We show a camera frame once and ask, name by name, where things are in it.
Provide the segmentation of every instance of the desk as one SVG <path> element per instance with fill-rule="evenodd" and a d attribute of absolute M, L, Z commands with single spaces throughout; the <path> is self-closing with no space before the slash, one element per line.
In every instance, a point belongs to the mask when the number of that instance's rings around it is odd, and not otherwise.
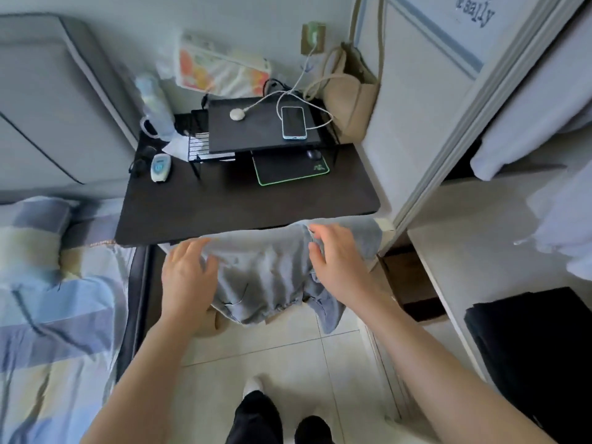
<path fill-rule="evenodd" d="M 141 134 L 137 152 L 162 144 Z M 322 152 L 328 174 L 265 187 L 257 182 L 248 153 L 237 154 L 234 162 L 199 164 L 201 180 L 189 163 L 173 158 L 165 183 L 152 182 L 150 174 L 129 179 L 115 241 L 121 246 L 145 246 L 377 212 L 378 195 L 354 145 L 340 145 L 335 164 L 332 151 Z"/>

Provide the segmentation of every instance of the gray headboard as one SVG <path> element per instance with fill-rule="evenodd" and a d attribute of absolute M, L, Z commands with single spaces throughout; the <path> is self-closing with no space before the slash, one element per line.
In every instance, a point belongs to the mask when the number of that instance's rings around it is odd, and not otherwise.
<path fill-rule="evenodd" d="M 139 119 L 84 23 L 0 16 L 0 202 L 122 196 Z"/>

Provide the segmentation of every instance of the left hand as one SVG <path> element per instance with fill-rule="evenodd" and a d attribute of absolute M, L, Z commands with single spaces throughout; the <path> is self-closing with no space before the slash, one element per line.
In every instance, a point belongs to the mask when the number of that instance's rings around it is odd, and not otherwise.
<path fill-rule="evenodd" d="M 218 286 L 218 258 L 209 256 L 205 269 L 201 252 L 211 238 L 193 238 L 174 247 L 162 267 L 161 320 L 193 334 L 214 300 Z"/>

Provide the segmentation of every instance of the hand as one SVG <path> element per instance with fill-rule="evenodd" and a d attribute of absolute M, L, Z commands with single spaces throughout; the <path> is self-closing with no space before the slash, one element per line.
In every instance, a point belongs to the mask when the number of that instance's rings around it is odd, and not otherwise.
<path fill-rule="evenodd" d="M 167 255 L 162 267 L 162 314 L 169 321 L 193 334 L 214 300 L 218 286 L 218 258 L 209 256 L 205 270 L 201 252 L 210 238 L 185 240 Z"/>
<path fill-rule="evenodd" d="M 376 293 L 374 281 L 358 253 L 352 232 L 339 224 L 311 224 L 308 229 L 323 241 L 325 255 L 317 243 L 308 244 L 310 261 L 317 277 L 335 298 L 354 310 Z"/>

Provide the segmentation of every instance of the power outlet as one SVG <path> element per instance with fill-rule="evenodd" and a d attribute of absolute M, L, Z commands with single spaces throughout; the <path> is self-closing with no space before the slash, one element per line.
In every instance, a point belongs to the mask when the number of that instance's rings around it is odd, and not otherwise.
<path fill-rule="evenodd" d="M 300 39 L 300 54 L 308 56 L 315 46 L 314 37 L 317 36 L 317 47 L 313 54 L 321 54 L 325 51 L 326 27 L 322 23 L 308 22 L 302 25 L 302 36 Z"/>

